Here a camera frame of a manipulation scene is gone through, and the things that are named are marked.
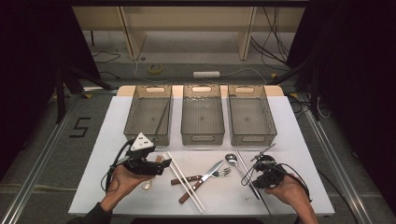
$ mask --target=person's right hand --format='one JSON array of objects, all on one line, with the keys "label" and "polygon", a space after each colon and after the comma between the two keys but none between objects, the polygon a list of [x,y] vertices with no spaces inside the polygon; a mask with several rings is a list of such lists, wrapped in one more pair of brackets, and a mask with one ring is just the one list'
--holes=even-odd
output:
[{"label": "person's right hand", "polygon": [[264,191],[267,194],[275,195],[282,203],[291,205],[304,224],[318,223],[305,190],[293,178],[285,175],[278,186],[267,188]]}]

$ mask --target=gray floor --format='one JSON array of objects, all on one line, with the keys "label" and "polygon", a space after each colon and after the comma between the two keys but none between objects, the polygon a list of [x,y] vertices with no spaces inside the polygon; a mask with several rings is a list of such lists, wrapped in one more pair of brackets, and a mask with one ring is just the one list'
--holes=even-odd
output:
[{"label": "gray floor", "polygon": [[[89,32],[84,34],[90,43]],[[111,72],[120,77],[120,79],[116,79],[109,73],[102,73],[103,81],[114,86],[159,83],[159,81],[173,84],[207,82],[207,80],[191,79],[193,71],[216,70],[220,71],[221,74],[230,74],[249,68],[235,75],[212,80],[217,83],[244,84],[262,83],[262,79],[252,69],[260,71],[260,75],[267,81],[271,80],[272,74],[281,76],[285,73],[265,66],[261,55],[254,49],[249,50],[246,61],[240,61],[234,35],[230,33],[149,33],[139,60],[136,62],[129,59],[122,33],[94,32],[94,37],[95,46],[91,47],[92,54],[106,51],[120,55],[119,58],[109,63],[99,62],[106,62],[118,56],[101,53],[94,57],[101,72]],[[255,34],[255,38],[258,41],[260,40],[261,43],[265,37],[266,34]],[[285,45],[289,46],[293,34],[283,34],[282,37],[284,37]],[[269,43],[268,49],[272,52],[277,51],[274,40]],[[274,60],[265,60],[265,62],[273,66],[286,68]],[[162,64],[163,72],[156,77],[149,74],[147,68],[151,64]],[[293,91],[295,78],[281,84],[284,92]],[[95,88],[88,81],[82,81],[82,83],[87,88]],[[76,188],[91,155],[111,97],[114,95],[114,93],[103,93],[101,91],[91,91],[90,93],[89,98],[78,99],[17,223],[65,223],[72,218],[67,214],[68,207],[73,201]],[[297,104],[292,104],[292,106],[295,110],[299,109]],[[308,113],[304,111],[296,113],[304,140],[317,168],[340,189],[324,150],[313,132],[312,125],[306,115]],[[70,138],[72,134],[82,133],[82,130],[73,129],[78,118],[90,118],[82,120],[80,123],[80,125],[89,127],[89,130],[85,137]],[[55,120],[56,101],[51,99],[47,109],[42,114],[40,122],[35,127],[35,131],[30,136],[26,148],[21,151],[19,157],[1,181],[0,214],[6,213],[9,205],[19,192],[19,187],[34,167],[35,161],[51,136]],[[361,197],[373,223],[396,223],[395,216],[389,210],[375,184],[366,174],[359,159],[352,155],[352,149],[338,126],[336,115],[331,115],[327,119],[322,118],[320,124],[329,137],[347,174],[351,177],[352,184]],[[319,222],[353,223],[352,215],[341,197],[326,179],[322,178],[322,181],[334,205],[335,214],[331,217],[320,217]],[[292,223],[294,219],[295,216],[259,218],[266,224]],[[112,223],[129,223],[131,220],[127,217],[115,217]]]}]

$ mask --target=hand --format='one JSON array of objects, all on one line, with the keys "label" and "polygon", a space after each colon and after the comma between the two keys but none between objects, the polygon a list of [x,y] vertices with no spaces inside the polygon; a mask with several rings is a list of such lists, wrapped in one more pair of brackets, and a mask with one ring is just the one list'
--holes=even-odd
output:
[{"label": "hand", "polygon": [[153,175],[134,175],[123,165],[117,166],[101,206],[106,212],[111,212],[126,195],[132,192],[139,184],[150,180]]},{"label": "hand", "polygon": [[278,186],[264,191],[275,195],[282,203],[291,205],[304,224],[318,223],[308,196],[303,187],[293,178],[285,175]]}]

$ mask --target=sleeve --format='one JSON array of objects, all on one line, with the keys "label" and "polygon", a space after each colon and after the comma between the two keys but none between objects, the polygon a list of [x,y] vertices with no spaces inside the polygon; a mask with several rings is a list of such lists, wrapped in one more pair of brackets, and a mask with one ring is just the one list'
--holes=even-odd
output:
[{"label": "sleeve", "polygon": [[105,212],[100,203],[97,203],[85,217],[76,217],[66,224],[109,224],[110,221],[111,213]]}]

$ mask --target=fork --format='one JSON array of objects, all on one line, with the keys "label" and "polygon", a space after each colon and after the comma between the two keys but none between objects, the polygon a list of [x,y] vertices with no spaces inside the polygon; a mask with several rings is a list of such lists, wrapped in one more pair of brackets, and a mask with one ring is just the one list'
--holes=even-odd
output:
[{"label": "fork", "polygon": [[[227,174],[229,174],[231,172],[231,168],[227,167],[224,168],[222,170],[219,171],[215,171],[211,177],[215,177],[215,178],[221,178],[226,176]],[[193,175],[193,176],[188,176],[186,177],[187,181],[193,181],[193,180],[200,180],[202,178],[202,175]],[[176,185],[176,184],[180,184],[180,181],[178,179],[173,179],[171,180],[171,185]]]},{"label": "fork", "polygon": [[227,167],[227,168],[224,168],[224,169],[222,169],[222,170],[215,171],[211,176],[212,176],[212,177],[215,177],[215,178],[224,177],[224,176],[226,176],[227,174],[229,174],[230,172],[231,172],[231,168],[230,168],[230,167]]}]

